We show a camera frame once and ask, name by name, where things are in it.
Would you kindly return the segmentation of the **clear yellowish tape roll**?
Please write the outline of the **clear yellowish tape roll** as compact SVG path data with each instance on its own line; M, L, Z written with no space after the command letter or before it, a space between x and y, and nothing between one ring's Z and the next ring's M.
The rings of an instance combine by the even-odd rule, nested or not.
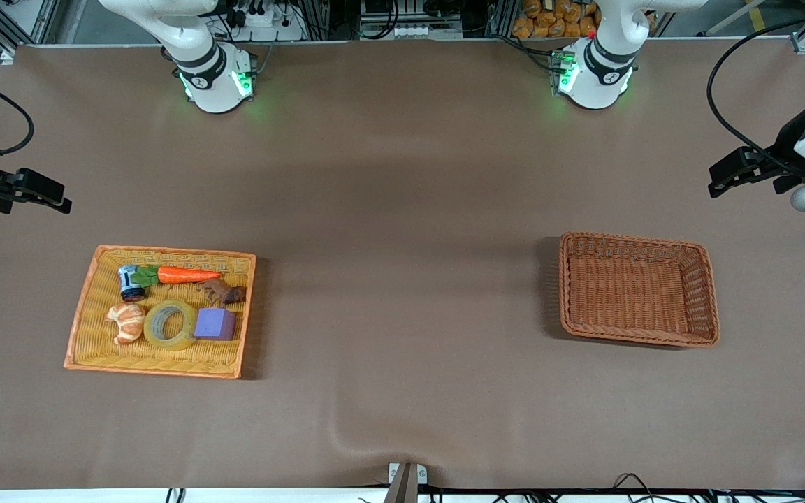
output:
M166 334L166 322L172 315L181 316L181 328L175 335ZM157 303L144 318L143 334L154 347L169 351L181 351L197 341L194 335L197 326L197 309L182 300L163 300Z

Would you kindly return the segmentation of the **small blue can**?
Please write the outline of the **small blue can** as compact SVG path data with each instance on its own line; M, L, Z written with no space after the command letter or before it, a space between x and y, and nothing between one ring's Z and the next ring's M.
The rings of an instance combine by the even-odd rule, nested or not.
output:
M140 302L146 298L146 289L137 281L138 266L122 265L117 270L122 302Z

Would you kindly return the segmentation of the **toy croissant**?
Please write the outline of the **toy croissant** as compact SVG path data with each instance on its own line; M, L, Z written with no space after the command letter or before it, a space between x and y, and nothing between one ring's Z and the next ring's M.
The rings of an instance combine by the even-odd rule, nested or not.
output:
M112 306L106 315L106 321L116 324L117 333L114 344L126 346L143 335L146 312L143 306L131 302L121 302Z

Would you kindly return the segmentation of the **orange toy carrot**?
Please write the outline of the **orange toy carrot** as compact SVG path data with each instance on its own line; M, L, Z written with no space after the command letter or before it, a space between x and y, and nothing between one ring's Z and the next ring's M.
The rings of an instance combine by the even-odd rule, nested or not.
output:
M221 278L217 271L192 270L173 266L137 266L130 273L130 281L143 289L155 284L197 284Z

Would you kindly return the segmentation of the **brown wicker basket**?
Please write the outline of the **brown wicker basket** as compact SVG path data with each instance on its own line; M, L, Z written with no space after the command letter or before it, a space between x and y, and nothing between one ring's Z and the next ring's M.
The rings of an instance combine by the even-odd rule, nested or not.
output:
M711 258L699 243L571 231L560 239L558 271L571 335L683 348L720 340Z

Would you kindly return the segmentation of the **yellow wicker tray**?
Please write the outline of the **yellow wicker tray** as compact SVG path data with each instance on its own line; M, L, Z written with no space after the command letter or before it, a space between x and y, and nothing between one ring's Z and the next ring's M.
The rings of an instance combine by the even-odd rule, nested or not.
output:
M116 321L106 319L118 305L122 266L166 266L217 272L227 286L243 289L240 302L228 305L234 314L230 340L196 340L182 349L152 343L144 335L130 344L118 344ZM248 328L258 271L254 254L213 249L183 249L130 245L100 245L80 290L64 357L67 370L95 370L124 374L237 379L242 375Z

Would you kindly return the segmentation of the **brown toy animal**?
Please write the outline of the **brown toy animal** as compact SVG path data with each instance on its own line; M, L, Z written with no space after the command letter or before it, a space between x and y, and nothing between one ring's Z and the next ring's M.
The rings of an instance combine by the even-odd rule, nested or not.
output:
M205 300L211 305L235 305L246 298L246 288L230 286L221 278L211 278L198 283L199 290L204 293Z

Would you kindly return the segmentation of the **purple block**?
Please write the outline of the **purple block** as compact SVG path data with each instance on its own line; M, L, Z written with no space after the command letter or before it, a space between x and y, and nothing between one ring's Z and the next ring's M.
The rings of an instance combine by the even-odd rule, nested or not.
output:
M223 307L201 308L197 313L197 321L193 335L198 340L222 341L233 340L236 325L234 312Z

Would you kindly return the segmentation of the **pile of orange buns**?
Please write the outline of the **pile of orange buns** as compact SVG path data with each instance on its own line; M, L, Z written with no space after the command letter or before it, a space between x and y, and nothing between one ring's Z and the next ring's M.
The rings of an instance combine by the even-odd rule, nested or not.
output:
M512 37L593 37L601 19L594 0L520 0Z

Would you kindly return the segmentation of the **white power strip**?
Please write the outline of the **white power strip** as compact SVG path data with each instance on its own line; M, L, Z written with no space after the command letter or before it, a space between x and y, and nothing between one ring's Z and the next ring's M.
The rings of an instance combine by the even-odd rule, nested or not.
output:
M259 14L258 4L253 11L237 10L235 18L244 14L243 24L232 28L231 38L237 42L308 41L309 28L296 6L287 3L264 4Z

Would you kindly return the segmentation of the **brown table cover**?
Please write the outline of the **brown table cover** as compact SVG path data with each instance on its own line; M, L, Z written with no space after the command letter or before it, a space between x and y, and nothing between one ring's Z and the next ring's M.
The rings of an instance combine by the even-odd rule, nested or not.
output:
M157 48L20 48L36 124L0 168L70 214L0 214L0 488L365 485L805 489L805 213L707 194L731 41L654 39L607 110L499 42L275 48L209 115ZM570 337L557 238L697 242L712 348ZM94 249L255 254L238 380L65 370Z

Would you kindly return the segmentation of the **metal table bracket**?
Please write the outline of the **metal table bracket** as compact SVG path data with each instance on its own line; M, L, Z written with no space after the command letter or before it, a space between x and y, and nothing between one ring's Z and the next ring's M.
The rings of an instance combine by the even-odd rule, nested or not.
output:
M384 503L419 503L419 490L427 484L425 465L413 462L389 464L389 489Z

